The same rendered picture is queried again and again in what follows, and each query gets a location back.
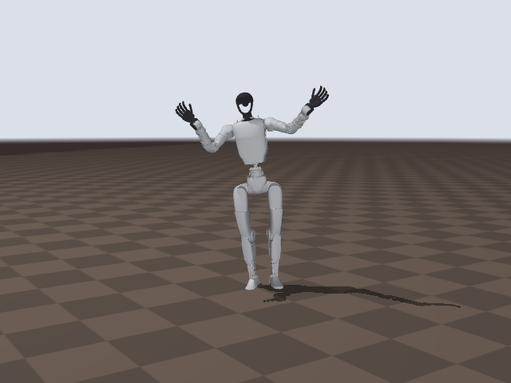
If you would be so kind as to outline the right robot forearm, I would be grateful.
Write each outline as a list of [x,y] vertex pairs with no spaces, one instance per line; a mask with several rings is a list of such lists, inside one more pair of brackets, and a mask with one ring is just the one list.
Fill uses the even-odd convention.
[[212,139],[210,138],[210,136],[208,136],[205,127],[203,127],[200,121],[196,120],[193,124],[197,128],[197,130],[195,130],[196,134],[199,136],[201,144],[205,148],[205,145],[208,145],[212,141]]

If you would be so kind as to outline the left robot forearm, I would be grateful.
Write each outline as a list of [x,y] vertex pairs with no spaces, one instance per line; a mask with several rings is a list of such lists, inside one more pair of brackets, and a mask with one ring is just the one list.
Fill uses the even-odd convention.
[[295,128],[300,129],[303,126],[303,123],[309,118],[307,113],[311,110],[308,105],[303,106],[299,115],[292,121],[292,124]]

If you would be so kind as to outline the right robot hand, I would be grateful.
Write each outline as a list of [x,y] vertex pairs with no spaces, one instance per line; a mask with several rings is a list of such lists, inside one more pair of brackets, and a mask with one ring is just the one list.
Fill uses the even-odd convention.
[[[194,123],[196,120],[198,120],[198,119],[197,119],[197,118],[195,118],[194,114],[192,113],[192,106],[191,106],[191,104],[189,104],[190,111],[186,108],[186,106],[185,106],[184,102],[182,102],[182,105],[183,105],[183,107],[184,107],[184,109],[185,109],[186,111],[182,108],[181,104],[179,103],[179,105],[177,105],[177,109],[178,109],[178,111],[179,111],[179,112],[180,112],[183,116],[182,116],[182,115],[181,115],[181,114],[177,111],[177,109],[176,109],[176,113],[177,113],[177,115],[179,115],[179,116],[180,116],[180,117],[181,117],[184,121],[189,122],[189,123],[190,123],[190,125],[191,125],[191,126],[192,126],[195,130],[197,130],[196,126],[195,126],[193,123]],[[179,106],[180,106],[180,108],[179,108]],[[180,109],[181,109],[184,113],[183,113]]]

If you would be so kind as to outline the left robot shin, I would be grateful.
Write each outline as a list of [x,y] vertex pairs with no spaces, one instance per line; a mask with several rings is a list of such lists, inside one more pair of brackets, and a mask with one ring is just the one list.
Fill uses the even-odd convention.
[[268,241],[268,250],[271,260],[271,277],[278,277],[279,260],[281,256],[281,234],[274,235],[273,241]]

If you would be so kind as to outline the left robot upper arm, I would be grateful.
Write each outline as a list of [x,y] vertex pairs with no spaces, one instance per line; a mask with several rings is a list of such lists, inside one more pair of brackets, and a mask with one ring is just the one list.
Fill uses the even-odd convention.
[[293,126],[292,122],[289,124],[286,124],[280,120],[276,120],[273,117],[268,117],[268,118],[263,119],[263,124],[264,124],[265,129],[267,129],[269,132],[276,130],[279,132],[294,134],[298,130],[297,128],[295,128]]

